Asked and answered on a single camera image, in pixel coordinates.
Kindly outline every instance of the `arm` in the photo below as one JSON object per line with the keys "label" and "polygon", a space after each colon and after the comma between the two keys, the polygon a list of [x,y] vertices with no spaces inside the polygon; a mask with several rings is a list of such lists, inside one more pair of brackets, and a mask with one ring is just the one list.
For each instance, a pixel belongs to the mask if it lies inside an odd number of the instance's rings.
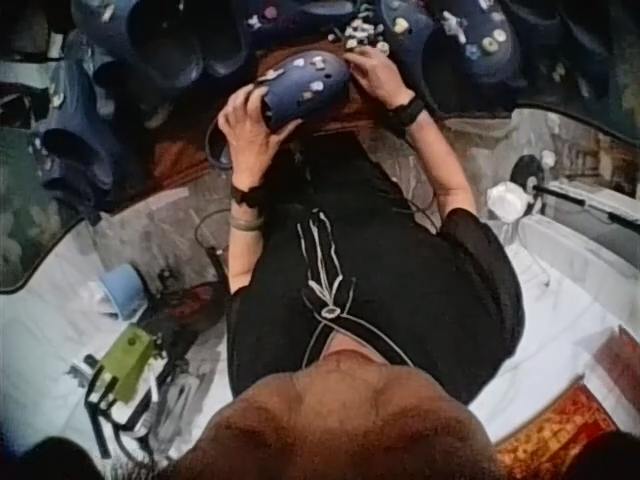
{"label": "arm", "polygon": [[[247,192],[262,183],[264,173],[285,138],[301,123],[294,120],[272,134],[262,118],[265,87],[247,85],[234,93],[218,115],[218,125],[229,142],[233,164],[231,182]],[[231,203],[231,217],[244,224],[255,223],[260,213],[255,208]],[[259,229],[241,231],[233,225],[229,232],[229,289],[231,293],[251,282],[253,269],[262,254]]]}
{"label": "arm", "polygon": [[[378,50],[362,47],[344,56],[362,87],[387,109],[406,105],[415,95],[391,60]],[[456,153],[427,111],[407,129],[407,139],[422,160],[444,220],[455,208],[476,213],[476,205]]]}
{"label": "arm", "polygon": [[455,208],[476,215],[476,202],[458,156],[426,110],[407,129],[407,139],[422,160],[440,218],[446,218]]}

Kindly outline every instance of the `dark clothing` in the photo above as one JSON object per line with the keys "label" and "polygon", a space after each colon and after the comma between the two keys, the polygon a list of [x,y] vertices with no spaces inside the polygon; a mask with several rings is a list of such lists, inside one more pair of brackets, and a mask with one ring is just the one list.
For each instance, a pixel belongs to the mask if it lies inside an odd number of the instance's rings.
{"label": "dark clothing", "polygon": [[573,457],[562,480],[636,480],[640,438],[626,432],[605,432],[592,438]]}
{"label": "dark clothing", "polygon": [[[355,137],[329,138],[303,152],[307,180],[294,181],[293,192],[270,206],[251,284],[233,297],[234,396],[317,360],[336,328],[391,364],[426,371],[469,403],[524,329],[520,285],[502,245],[461,209],[430,233]],[[346,160],[336,159],[338,150]],[[325,294],[309,285],[327,278],[335,295],[319,300]],[[333,303],[341,312],[335,318],[327,309]]]}

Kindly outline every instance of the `hand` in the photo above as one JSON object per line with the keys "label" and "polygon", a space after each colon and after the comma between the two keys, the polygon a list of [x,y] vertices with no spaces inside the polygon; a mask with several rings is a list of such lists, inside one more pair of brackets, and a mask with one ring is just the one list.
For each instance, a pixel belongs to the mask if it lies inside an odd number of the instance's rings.
{"label": "hand", "polygon": [[233,184],[244,191],[260,185],[273,156],[285,138],[302,123],[293,120],[271,133],[262,118],[266,87],[247,85],[231,95],[218,115],[218,126],[229,142]]}
{"label": "hand", "polygon": [[402,81],[395,64],[379,50],[360,47],[355,53],[345,54],[344,59],[362,88],[388,109],[405,105],[415,96]]}

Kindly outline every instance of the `white embroidery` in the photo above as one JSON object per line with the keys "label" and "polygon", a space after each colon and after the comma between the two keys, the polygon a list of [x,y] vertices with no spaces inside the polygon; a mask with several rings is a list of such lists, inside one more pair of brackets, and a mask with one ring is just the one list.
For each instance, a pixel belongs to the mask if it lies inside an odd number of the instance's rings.
{"label": "white embroidery", "polygon": [[[312,264],[312,262],[310,262],[310,259],[309,259],[309,250],[307,249],[305,235],[303,231],[304,226],[308,226],[308,229],[311,232],[312,241],[315,244],[313,245],[315,246],[315,252],[317,255],[317,259],[315,262],[315,269],[313,268],[314,265]],[[298,236],[300,238],[302,255],[307,263],[307,284],[309,285],[311,291],[315,293],[317,297],[325,304],[324,306],[322,306],[322,308],[318,312],[317,309],[314,308],[314,306],[311,304],[309,299],[305,295],[303,295],[303,300],[305,304],[313,312],[313,315],[318,320],[318,322],[320,322],[320,324],[318,325],[318,328],[316,328],[311,338],[309,346],[307,347],[307,351],[305,352],[303,364],[302,364],[303,368],[307,366],[309,361],[309,355],[311,353],[311,347],[315,343],[320,333],[320,330],[325,325],[330,327],[332,330],[335,330],[337,332],[342,333],[343,335],[346,335],[347,337],[351,338],[355,342],[358,342],[359,344],[365,347],[371,348],[371,346],[368,345],[366,342],[355,337],[348,331],[344,330],[343,328],[341,328],[340,326],[332,322],[332,320],[338,317],[351,320],[352,322],[355,322],[367,328],[371,332],[375,333],[377,336],[383,339],[391,348],[393,348],[398,353],[398,355],[400,355],[400,357],[406,362],[407,365],[413,366],[413,362],[409,360],[409,358],[404,354],[404,352],[389,337],[387,337],[384,333],[382,333],[377,328],[373,327],[372,325],[369,325],[364,320],[361,320],[349,314],[349,310],[353,302],[353,295],[355,291],[355,285],[356,285],[355,278],[352,279],[346,304],[343,307],[341,307],[340,305],[336,305],[336,295],[338,292],[338,288],[344,281],[344,275],[342,273],[340,262],[338,261],[338,255],[336,253],[336,245],[335,245],[335,242],[333,241],[333,231],[331,228],[331,223],[329,222],[329,219],[326,217],[326,215],[319,210],[314,210],[312,212],[311,218],[309,219],[308,223],[306,225],[302,223],[298,224],[297,229],[298,229]],[[327,271],[327,264],[326,264],[325,255],[324,255],[325,249],[323,249],[323,243],[326,243],[326,242],[322,241],[321,231],[322,233],[326,231],[326,235],[329,239],[328,240],[329,241],[328,257],[331,259],[331,262],[333,263],[333,267],[335,268],[335,271],[336,271],[335,278],[333,279],[329,278],[329,273]]]}

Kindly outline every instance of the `bracelet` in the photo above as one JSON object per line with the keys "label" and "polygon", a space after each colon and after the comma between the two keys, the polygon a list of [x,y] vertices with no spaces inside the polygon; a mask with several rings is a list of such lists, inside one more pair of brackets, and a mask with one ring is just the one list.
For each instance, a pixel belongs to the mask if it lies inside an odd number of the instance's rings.
{"label": "bracelet", "polygon": [[242,220],[233,215],[229,215],[229,225],[231,228],[240,232],[257,232],[263,223],[264,217],[258,217],[255,220]]}

